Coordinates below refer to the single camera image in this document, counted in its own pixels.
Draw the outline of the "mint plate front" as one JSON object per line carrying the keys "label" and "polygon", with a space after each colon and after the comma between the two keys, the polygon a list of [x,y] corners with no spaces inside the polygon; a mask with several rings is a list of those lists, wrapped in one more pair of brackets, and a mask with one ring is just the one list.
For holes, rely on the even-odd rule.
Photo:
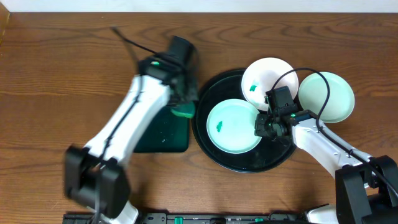
{"label": "mint plate front", "polygon": [[210,111],[206,130],[211,142],[230,154],[242,154],[254,149],[261,137],[254,134],[259,110],[245,100],[228,99]]}

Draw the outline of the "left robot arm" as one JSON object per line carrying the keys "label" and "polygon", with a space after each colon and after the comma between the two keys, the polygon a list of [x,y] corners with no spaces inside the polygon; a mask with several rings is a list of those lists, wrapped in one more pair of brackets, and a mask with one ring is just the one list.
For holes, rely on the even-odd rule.
{"label": "left robot arm", "polygon": [[138,63],[127,95],[103,129],[82,148],[71,145],[65,152],[65,195],[94,211],[87,223],[136,222],[125,173],[134,148],[166,106],[192,118],[197,96],[192,60],[155,54]]}

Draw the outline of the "green sponge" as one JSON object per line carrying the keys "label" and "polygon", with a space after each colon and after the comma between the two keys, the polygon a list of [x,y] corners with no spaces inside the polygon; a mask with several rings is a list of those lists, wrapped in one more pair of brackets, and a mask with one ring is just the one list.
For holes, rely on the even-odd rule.
{"label": "green sponge", "polygon": [[189,102],[187,104],[178,105],[170,109],[172,114],[178,117],[192,119],[196,112],[196,107],[194,102]]}

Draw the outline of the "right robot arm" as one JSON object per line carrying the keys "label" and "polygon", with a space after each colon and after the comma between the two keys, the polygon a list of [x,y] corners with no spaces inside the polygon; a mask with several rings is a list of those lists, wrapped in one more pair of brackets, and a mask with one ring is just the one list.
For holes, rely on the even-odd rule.
{"label": "right robot arm", "polygon": [[255,134],[292,142],[335,180],[335,205],[305,212],[309,223],[397,223],[397,164],[373,157],[341,139],[309,111],[258,114]]}

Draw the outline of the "mint plate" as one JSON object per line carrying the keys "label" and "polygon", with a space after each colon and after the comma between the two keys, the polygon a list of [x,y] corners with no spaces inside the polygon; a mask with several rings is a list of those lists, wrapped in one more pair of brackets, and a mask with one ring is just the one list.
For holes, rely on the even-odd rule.
{"label": "mint plate", "polygon": [[[331,72],[321,72],[330,87],[330,96],[320,119],[324,123],[345,120],[354,110],[354,92],[348,82]],[[298,89],[298,99],[304,110],[318,114],[327,96],[324,79],[317,73],[306,77]]]}
{"label": "mint plate", "polygon": [[254,134],[259,110],[245,100],[228,99],[210,111],[206,130],[211,142],[230,154],[242,154],[254,149],[261,137]]}

